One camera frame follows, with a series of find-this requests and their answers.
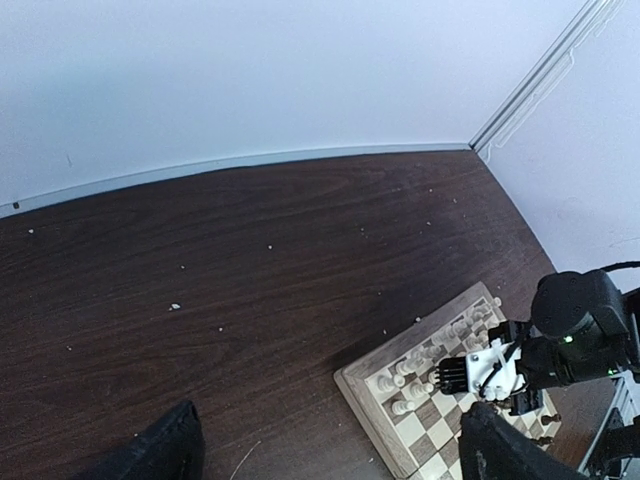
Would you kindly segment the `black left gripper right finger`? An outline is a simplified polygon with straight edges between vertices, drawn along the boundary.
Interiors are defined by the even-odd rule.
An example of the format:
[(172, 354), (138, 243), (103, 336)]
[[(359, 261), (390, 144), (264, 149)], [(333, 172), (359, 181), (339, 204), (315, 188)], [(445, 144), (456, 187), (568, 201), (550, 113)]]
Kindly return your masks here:
[(486, 403), (461, 416), (459, 457), (464, 479), (587, 479), (554, 459)]

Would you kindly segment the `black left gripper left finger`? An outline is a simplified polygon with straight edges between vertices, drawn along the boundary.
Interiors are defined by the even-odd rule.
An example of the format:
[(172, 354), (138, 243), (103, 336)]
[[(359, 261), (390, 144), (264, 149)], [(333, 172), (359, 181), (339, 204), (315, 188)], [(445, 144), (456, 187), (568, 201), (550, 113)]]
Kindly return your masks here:
[(76, 479), (201, 479), (205, 439), (195, 404), (182, 401)]

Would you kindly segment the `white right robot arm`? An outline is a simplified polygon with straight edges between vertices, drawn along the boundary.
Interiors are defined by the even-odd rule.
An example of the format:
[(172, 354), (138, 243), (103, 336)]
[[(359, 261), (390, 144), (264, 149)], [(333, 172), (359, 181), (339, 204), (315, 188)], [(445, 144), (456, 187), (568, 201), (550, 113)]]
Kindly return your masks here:
[(639, 379), (639, 290), (623, 293), (610, 278), (638, 266), (625, 261), (538, 282), (530, 321), (539, 335), (524, 341), (519, 363), (530, 387), (566, 387), (626, 371)]

